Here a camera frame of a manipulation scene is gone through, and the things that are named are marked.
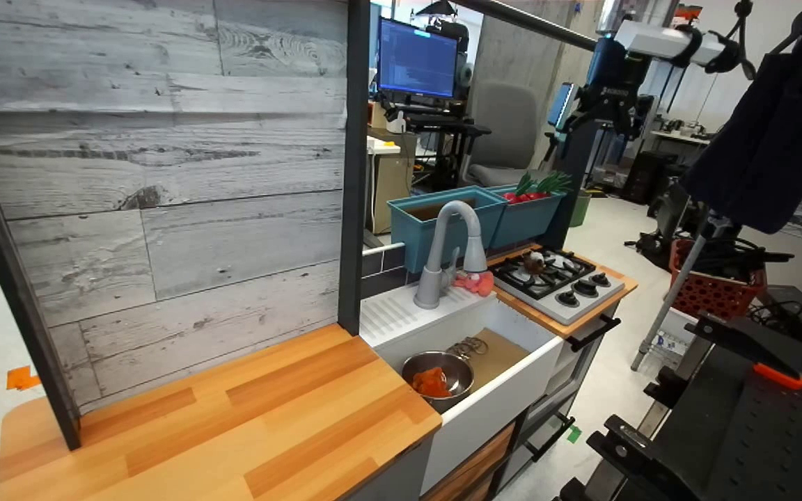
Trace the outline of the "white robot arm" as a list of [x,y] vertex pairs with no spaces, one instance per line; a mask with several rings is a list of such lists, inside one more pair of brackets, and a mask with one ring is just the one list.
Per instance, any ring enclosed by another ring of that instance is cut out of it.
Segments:
[[684,10],[682,24],[642,21],[652,0],[604,0],[599,17],[599,42],[592,67],[611,67],[627,56],[660,59],[674,67],[696,63],[703,71],[730,71],[746,62],[735,21],[730,32],[701,30],[694,24],[696,9]]

